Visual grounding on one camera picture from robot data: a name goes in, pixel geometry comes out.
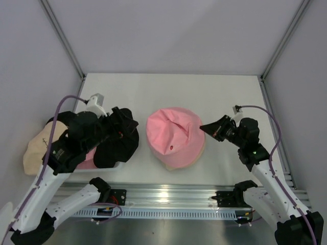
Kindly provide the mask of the pink bucket hat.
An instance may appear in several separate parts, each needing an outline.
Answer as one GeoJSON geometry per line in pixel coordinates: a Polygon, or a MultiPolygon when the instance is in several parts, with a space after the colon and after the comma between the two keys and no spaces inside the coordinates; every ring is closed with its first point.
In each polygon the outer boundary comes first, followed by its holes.
{"type": "Polygon", "coordinates": [[[187,145],[200,145],[205,142],[205,134],[199,128],[201,125],[200,117],[189,109],[159,109],[146,122],[148,145],[151,150],[164,155],[187,145]]]}

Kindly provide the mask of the black cap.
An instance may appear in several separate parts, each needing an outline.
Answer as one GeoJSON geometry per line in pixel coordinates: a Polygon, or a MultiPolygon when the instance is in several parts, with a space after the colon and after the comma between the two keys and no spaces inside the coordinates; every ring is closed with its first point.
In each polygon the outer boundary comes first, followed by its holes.
{"type": "Polygon", "coordinates": [[[135,153],[139,145],[137,128],[130,136],[124,136],[118,141],[106,140],[95,150],[93,162],[97,168],[113,168],[117,162],[126,163],[135,153]]]}

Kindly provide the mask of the beige bucket hat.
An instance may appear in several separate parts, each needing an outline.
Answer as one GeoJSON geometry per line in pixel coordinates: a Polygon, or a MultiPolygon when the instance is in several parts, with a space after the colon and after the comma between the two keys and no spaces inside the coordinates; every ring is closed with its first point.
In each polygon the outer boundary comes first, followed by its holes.
{"type": "Polygon", "coordinates": [[[152,149],[152,154],[164,165],[168,171],[187,168],[194,165],[205,149],[205,142],[200,145],[187,145],[172,153],[161,154],[152,149]]]}

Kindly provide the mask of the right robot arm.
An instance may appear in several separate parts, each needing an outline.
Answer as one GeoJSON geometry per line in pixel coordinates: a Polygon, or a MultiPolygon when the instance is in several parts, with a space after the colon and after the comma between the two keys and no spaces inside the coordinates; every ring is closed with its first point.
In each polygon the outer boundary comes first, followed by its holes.
{"type": "Polygon", "coordinates": [[[238,147],[240,161],[260,181],[260,190],[253,181],[235,185],[233,201],[246,204],[271,227],[277,244],[321,244],[324,220],[312,212],[287,185],[284,174],[272,165],[272,156],[260,143],[259,124],[243,118],[237,124],[225,115],[200,129],[219,142],[229,141],[238,147]]]}

